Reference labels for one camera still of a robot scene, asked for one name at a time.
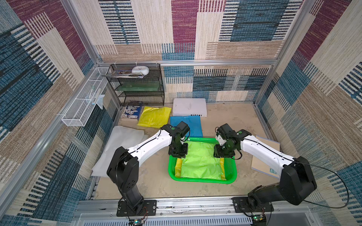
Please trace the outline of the green plastic basket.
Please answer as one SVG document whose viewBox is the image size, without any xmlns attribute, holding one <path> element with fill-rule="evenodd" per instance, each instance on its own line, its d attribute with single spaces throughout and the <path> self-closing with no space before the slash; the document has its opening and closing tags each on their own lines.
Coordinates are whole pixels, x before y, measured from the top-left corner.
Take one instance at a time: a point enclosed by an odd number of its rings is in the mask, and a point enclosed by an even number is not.
<svg viewBox="0 0 362 226">
<path fill-rule="evenodd" d="M 204 142 L 204 143 L 211 143 L 214 145 L 218 145 L 219 142 L 215 138 L 205 138 L 205 137 L 190 137 L 186 141 L 196 141 L 196 142 Z M 225 177 L 226 180 L 211 180 L 211 179 L 182 179 L 176 178 L 175 173 L 175 165 L 176 165 L 177 158 L 172 156 L 169 157 L 169 164 L 168 164 L 168 173 L 173 180 L 181 181 L 181 182 L 200 182 L 200 183 L 219 183 L 219 184 L 231 184 L 237 178 L 237 167 L 235 160 L 233 158 L 224 158 L 224 169 L 225 169 Z"/>
</svg>

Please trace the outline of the large yellow raincoat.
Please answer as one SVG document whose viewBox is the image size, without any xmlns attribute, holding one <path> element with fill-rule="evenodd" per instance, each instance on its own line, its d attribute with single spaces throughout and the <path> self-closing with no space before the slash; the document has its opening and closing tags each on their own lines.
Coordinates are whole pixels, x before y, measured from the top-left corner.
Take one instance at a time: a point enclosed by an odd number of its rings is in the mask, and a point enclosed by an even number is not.
<svg viewBox="0 0 362 226">
<path fill-rule="evenodd" d="M 224 158 L 177 158 L 174 170 L 176 178 L 226 180 Z"/>
</svg>

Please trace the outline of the lime green raincoat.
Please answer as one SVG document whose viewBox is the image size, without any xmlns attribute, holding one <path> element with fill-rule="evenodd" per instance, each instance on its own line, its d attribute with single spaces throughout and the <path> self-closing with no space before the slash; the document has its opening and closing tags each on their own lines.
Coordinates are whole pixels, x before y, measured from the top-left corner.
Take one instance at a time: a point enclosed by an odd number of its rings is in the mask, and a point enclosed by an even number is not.
<svg viewBox="0 0 362 226">
<path fill-rule="evenodd" d="M 221 159 L 214 157 L 214 144 L 188 141 L 188 154 L 182 159 L 180 178 L 224 180 Z"/>
</svg>

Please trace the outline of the blue raincoat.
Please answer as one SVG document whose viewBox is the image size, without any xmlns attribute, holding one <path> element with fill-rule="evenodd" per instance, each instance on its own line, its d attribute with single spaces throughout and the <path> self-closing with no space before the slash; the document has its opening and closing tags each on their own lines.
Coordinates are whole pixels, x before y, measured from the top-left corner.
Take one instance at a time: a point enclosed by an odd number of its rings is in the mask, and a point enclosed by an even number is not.
<svg viewBox="0 0 362 226">
<path fill-rule="evenodd" d="M 185 122 L 190 128 L 186 137 L 203 137 L 200 116 L 171 116 L 170 118 L 172 126 L 177 126 L 181 121 Z"/>
</svg>

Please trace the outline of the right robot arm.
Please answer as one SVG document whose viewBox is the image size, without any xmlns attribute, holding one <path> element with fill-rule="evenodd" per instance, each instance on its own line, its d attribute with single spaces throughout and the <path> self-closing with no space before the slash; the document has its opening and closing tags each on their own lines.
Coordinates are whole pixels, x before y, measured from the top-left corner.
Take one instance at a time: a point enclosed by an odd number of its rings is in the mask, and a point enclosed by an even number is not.
<svg viewBox="0 0 362 226">
<path fill-rule="evenodd" d="M 233 130 L 228 124 L 216 128 L 215 158 L 233 158 L 235 151 L 246 152 L 273 169 L 280 180 L 268 186 L 258 186 L 248 193 L 251 211 L 262 209 L 270 202 L 287 201 L 299 205 L 317 189 L 309 162 L 284 154 L 260 141 L 246 130 Z"/>
</svg>

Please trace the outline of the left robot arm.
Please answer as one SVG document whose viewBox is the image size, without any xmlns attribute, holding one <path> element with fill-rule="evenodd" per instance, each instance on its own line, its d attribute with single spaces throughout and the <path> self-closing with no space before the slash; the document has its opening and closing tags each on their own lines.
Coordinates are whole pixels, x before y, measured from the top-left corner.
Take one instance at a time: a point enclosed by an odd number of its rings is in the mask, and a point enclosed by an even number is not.
<svg viewBox="0 0 362 226">
<path fill-rule="evenodd" d="M 177 126 L 166 124 L 148 138 L 130 148 L 119 147 L 107 169 L 107 175 L 117 186 L 122 198 L 120 207 L 128 214 L 140 216 L 145 212 L 144 197 L 137 188 L 139 167 L 153 154 L 168 147 L 168 154 L 174 158 L 184 158 L 188 154 L 187 133 L 190 131 L 185 122 Z"/>
</svg>

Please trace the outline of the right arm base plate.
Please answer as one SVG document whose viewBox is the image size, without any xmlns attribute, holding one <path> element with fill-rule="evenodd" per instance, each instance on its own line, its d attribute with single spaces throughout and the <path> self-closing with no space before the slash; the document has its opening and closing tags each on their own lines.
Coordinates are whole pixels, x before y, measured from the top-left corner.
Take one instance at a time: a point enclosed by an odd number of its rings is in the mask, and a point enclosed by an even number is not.
<svg viewBox="0 0 362 226">
<path fill-rule="evenodd" d="M 242 213 L 242 212 L 254 213 L 254 212 L 262 212 L 263 210 L 264 212 L 274 211 L 273 205 L 270 205 L 269 203 L 257 204 L 256 201 L 250 199 L 247 196 L 233 197 L 232 203 L 236 213 Z"/>
</svg>

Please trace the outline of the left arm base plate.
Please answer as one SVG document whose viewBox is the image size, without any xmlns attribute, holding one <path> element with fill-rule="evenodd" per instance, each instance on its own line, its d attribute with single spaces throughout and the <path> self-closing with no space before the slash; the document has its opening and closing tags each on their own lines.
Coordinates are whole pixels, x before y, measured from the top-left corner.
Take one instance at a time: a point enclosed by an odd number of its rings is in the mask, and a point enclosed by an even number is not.
<svg viewBox="0 0 362 226">
<path fill-rule="evenodd" d="M 133 217 L 133 216 L 155 216 L 157 208 L 157 200 L 144 200 L 136 207 L 131 207 L 126 201 L 118 202 L 117 217 Z"/>
</svg>

